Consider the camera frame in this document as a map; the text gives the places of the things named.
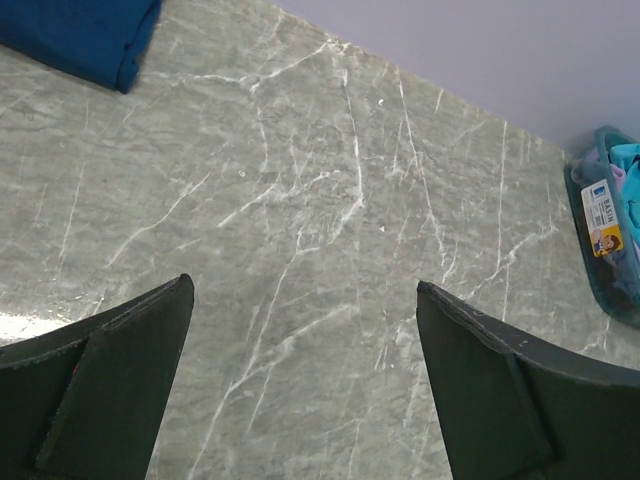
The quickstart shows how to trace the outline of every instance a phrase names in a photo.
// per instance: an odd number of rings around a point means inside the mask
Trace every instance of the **blue plastic container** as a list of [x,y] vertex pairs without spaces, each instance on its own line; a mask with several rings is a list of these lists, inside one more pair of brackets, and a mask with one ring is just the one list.
[[[589,283],[596,300],[612,318],[640,328],[640,260],[635,251],[633,237],[609,162],[609,152],[612,147],[638,142],[615,128],[603,127],[596,130],[595,143],[595,148],[584,158],[565,168],[565,184],[571,212]],[[596,257],[593,253],[581,196],[584,188],[602,180],[606,180],[611,193],[624,245],[620,252],[615,253],[617,260],[614,265],[612,265],[612,257],[607,261],[604,257]],[[621,279],[626,279],[625,288],[620,287]]]

